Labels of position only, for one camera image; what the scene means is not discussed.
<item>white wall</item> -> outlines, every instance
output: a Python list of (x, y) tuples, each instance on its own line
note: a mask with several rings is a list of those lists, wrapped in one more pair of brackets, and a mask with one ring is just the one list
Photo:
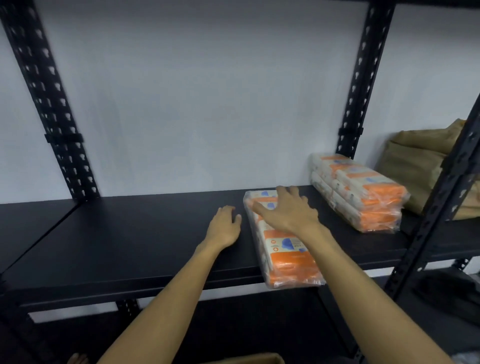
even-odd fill
[(0, 204), (71, 198), (0, 27)]
[(400, 130), (466, 119), (480, 92), (480, 11), (397, 5), (355, 160), (373, 167)]
[(366, 3), (37, 6), (103, 196), (308, 184), (335, 149)]

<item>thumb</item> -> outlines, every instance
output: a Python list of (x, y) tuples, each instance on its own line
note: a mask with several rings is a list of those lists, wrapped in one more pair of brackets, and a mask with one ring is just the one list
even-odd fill
[(255, 201), (252, 205), (252, 211), (256, 214), (259, 214), (261, 217), (265, 218), (265, 215), (270, 212), (268, 208), (263, 206), (260, 202)]
[(233, 222), (235, 225), (238, 225), (240, 226), (241, 225), (241, 215), (238, 214), (237, 216), (235, 216), (235, 221)]

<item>plastic wrap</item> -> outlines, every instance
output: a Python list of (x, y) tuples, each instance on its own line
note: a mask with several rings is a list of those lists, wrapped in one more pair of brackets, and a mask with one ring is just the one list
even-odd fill
[(250, 206), (258, 201), (274, 209), (278, 196), (273, 191), (247, 191), (243, 203), (257, 247), (262, 274), (270, 288), (320, 286), (324, 279), (312, 255), (294, 235), (273, 229)]
[(400, 228), (402, 213), (399, 208), (357, 210), (316, 172), (312, 172), (311, 181), (330, 207), (356, 230), (360, 232), (395, 232)]
[(313, 171), (359, 211), (400, 209), (410, 197), (401, 184), (339, 154), (312, 154), (312, 165)]

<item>blue graphic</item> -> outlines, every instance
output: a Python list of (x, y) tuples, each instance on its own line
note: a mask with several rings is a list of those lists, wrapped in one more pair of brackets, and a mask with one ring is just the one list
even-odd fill
[(289, 238), (283, 239), (282, 240), (282, 248), (288, 249), (288, 250), (293, 250), (292, 240), (290, 240)]

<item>person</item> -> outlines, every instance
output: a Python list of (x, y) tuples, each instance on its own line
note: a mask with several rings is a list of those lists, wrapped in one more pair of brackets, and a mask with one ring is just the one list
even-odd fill
[[(297, 187), (277, 187), (278, 204), (252, 209), (277, 230), (296, 235), (322, 272), (355, 340), (370, 364), (451, 364), (449, 356), (343, 252)], [(239, 236), (241, 216), (218, 209), (205, 239), (158, 296), (137, 316), (99, 364), (171, 363), (187, 332), (215, 259)]]

